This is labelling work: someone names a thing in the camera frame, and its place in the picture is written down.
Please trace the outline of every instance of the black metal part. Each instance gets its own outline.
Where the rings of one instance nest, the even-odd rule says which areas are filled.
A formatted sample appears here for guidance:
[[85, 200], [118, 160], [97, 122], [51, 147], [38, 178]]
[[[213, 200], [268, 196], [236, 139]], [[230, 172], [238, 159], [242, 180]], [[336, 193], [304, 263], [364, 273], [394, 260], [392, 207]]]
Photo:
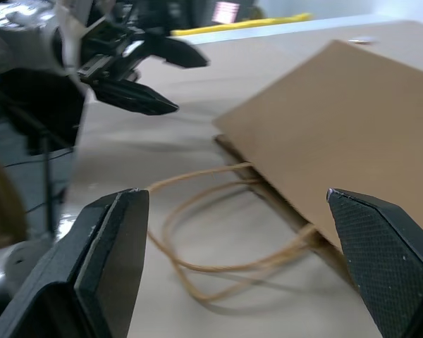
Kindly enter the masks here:
[[399, 206], [330, 189], [348, 269], [384, 338], [423, 338], [423, 229]]
[[[183, 68], [205, 67], [208, 60], [186, 42], [167, 37], [174, 28], [167, 1], [144, 0], [133, 6], [138, 30], [104, 21], [83, 37], [79, 77], [107, 104], [146, 115], [172, 113], [177, 105], [149, 87], [127, 81], [135, 67], [149, 56]], [[143, 43], [124, 56], [125, 48], [136, 41]]]
[[47, 134], [42, 136], [42, 148], [44, 160], [44, 199], [46, 208], [46, 227], [51, 236], [55, 235], [55, 212], [54, 212], [54, 193], [51, 182], [51, 162], [50, 162], [50, 137]]
[[149, 194], [135, 189], [86, 206], [2, 313], [0, 338], [125, 338], [144, 262], [148, 212]]
[[164, 115], [178, 106], [153, 89], [127, 80], [98, 79], [91, 84], [98, 100], [127, 111], [145, 115]]
[[198, 27], [202, 17], [198, 5], [203, 0], [117, 0], [113, 10], [114, 21], [134, 25], [143, 30], [161, 28], [165, 36], [172, 30], [189, 30]]

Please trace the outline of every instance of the table surface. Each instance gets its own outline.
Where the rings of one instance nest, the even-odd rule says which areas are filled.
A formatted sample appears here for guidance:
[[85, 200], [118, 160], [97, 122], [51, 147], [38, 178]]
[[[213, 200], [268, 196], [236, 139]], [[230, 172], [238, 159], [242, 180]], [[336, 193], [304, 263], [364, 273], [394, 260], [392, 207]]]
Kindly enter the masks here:
[[[112, 192], [225, 164], [213, 142], [220, 114], [273, 82], [335, 37], [360, 36], [363, 27], [201, 44], [208, 68], [180, 70], [150, 59], [141, 83], [180, 105], [177, 113], [147, 117], [91, 99], [85, 109], [73, 177], [60, 229], [81, 208]], [[151, 196], [149, 226], [160, 229], [169, 211], [234, 174], [183, 182]], [[245, 189], [213, 196], [182, 218], [178, 253], [197, 264], [244, 263], [295, 237], [288, 224]], [[242, 275], [191, 274], [204, 292]], [[168, 259], [147, 242], [140, 291], [128, 337], [376, 338], [379, 331], [360, 297], [312, 253], [229, 299], [198, 303], [184, 290]]]

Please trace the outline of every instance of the paper bag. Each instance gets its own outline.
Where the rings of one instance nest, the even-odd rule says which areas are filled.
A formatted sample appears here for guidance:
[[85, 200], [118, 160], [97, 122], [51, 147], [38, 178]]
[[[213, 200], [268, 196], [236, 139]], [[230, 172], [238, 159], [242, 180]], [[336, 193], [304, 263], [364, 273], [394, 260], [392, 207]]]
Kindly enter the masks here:
[[216, 121], [338, 248], [330, 187], [398, 204], [423, 228], [423, 25], [378, 31], [364, 46], [330, 42]]

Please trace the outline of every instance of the floor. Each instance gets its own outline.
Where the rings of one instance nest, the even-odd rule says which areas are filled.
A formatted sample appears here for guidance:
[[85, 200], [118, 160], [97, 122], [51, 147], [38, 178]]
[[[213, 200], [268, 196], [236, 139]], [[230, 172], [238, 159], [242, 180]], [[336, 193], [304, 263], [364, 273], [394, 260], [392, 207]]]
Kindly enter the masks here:
[[[66, 151], [56, 151], [51, 157], [64, 154]], [[68, 182], [71, 174], [72, 154], [51, 160], [52, 180], [54, 193], [57, 195]], [[40, 161], [41, 156], [29, 156], [25, 151], [25, 138], [18, 134], [8, 121], [0, 116], [0, 162], [3, 165], [19, 163], [24, 161]], [[27, 219], [30, 228], [29, 237], [32, 239], [43, 237], [47, 234], [44, 218], [44, 184], [43, 166], [39, 163], [26, 163], [6, 168], [10, 179], [16, 185], [16, 189], [22, 196], [26, 207]], [[57, 200], [56, 218], [59, 216], [60, 203]]]

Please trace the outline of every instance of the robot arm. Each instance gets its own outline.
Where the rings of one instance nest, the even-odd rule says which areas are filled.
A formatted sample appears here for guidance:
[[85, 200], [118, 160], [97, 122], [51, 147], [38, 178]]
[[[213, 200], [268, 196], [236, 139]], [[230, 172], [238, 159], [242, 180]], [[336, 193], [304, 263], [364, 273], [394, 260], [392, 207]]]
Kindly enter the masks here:
[[[15, 69], [69, 76], [80, 91], [82, 82], [99, 100], [129, 111], [160, 115], [177, 110], [162, 95], [127, 78], [151, 55], [184, 68], [206, 66], [207, 60], [185, 42], [168, 37], [176, 27], [167, 1], [117, 2], [0, 3], [0, 77]], [[135, 42], [142, 44], [124, 56]]]

